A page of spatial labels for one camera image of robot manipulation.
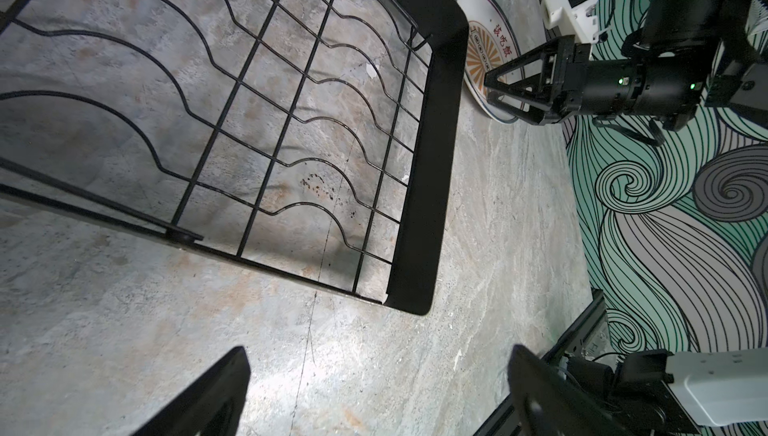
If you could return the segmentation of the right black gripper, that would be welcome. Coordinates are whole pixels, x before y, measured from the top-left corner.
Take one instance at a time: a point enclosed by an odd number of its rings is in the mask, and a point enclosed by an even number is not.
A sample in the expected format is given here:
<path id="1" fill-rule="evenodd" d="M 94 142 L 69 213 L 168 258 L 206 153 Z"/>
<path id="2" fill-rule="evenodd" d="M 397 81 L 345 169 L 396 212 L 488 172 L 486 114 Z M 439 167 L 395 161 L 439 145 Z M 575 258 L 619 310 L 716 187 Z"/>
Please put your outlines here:
<path id="1" fill-rule="evenodd" d="M 612 117 L 650 116 L 677 131 L 695 115 L 715 52 L 720 44 L 720 13 L 725 0 L 650 0 L 643 26 L 629 35 L 623 59 L 589 61 L 575 49 L 565 70 L 560 106 L 549 98 L 513 98 L 489 92 L 487 102 L 533 126 L 560 124 L 572 114 Z M 506 76 L 541 63 L 534 81 L 552 85 L 565 57 L 567 38 L 559 37 L 489 71 L 484 85 L 508 91 Z"/>

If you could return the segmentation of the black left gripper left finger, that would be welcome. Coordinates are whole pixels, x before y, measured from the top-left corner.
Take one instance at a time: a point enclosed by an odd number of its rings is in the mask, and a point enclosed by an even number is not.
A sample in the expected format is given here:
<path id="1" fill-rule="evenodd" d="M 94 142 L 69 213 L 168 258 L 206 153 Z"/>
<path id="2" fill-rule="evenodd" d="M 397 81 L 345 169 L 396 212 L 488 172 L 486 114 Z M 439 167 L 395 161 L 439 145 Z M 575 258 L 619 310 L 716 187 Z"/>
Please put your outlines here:
<path id="1" fill-rule="evenodd" d="M 236 435 L 250 375 L 245 348 L 233 347 L 134 435 Z"/>

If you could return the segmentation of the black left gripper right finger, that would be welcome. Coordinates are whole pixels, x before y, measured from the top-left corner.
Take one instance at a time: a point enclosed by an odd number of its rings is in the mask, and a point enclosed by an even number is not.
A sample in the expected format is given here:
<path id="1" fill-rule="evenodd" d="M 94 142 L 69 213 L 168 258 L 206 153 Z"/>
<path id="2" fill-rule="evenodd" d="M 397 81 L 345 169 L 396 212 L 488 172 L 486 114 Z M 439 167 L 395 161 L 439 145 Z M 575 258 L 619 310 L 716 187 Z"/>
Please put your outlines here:
<path id="1" fill-rule="evenodd" d="M 510 392 L 523 435 L 627 435 L 591 398 L 527 347 L 513 347 Z"/>

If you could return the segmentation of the sunburst pattern plate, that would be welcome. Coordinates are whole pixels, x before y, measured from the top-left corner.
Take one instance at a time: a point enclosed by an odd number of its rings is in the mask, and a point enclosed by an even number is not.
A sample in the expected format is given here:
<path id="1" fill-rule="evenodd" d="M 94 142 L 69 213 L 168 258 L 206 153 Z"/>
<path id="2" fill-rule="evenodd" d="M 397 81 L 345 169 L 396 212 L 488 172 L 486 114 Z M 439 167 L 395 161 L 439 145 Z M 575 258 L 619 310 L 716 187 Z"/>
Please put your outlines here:
<path id="1" fill-rule="evenodd" d="M 521 55 L 511 25 L 495 0 L 456 0 L 469 25 L 464 82 L 482 111 L 492 120 L 511 125 L 517 118 L 487 101 L 487 72 Z"/>

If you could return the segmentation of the black dish rack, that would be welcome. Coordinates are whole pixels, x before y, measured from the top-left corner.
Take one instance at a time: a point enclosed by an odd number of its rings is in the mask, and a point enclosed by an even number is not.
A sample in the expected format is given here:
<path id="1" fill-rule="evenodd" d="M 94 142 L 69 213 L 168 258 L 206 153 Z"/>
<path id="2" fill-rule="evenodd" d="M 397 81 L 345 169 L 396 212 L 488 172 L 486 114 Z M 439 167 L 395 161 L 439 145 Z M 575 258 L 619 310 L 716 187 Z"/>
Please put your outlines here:
<path id="1" fill-rule="evenodd" d="M 431 310 L 454 0 L 1 0 L 1 198 Z"/>

